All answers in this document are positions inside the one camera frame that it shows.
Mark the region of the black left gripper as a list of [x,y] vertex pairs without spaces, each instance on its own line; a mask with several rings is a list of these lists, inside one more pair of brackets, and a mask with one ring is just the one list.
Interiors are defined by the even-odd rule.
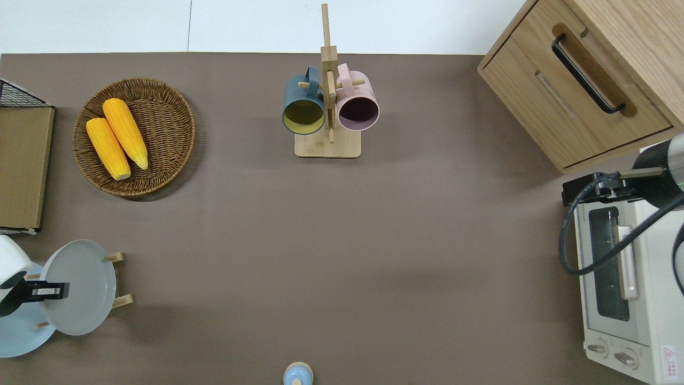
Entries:
[[1,317],[7,317],[32,299],[65,299],[69,288],[70,283],[65,282],[29,283],[21,279],[2,299]]

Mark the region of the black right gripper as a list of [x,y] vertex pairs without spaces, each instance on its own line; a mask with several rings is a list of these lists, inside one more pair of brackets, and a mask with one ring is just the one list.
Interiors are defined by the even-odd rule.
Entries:
[[[589,185],[589,183],[598,180],[605,173],[595,172],[583,177],[573,179],[569,182],[563,183],[562,187],[562,204],[570,206],[577,195]],[[626,185],[625,180],[616,179],[608,180],[599,183],[592,190],[590,190],[584,198],[579,200],[579,204],[591,204],[600,202],[602,204],[610,204],[612,202],[635,202],[641,200],[642,197],[633,188]]]

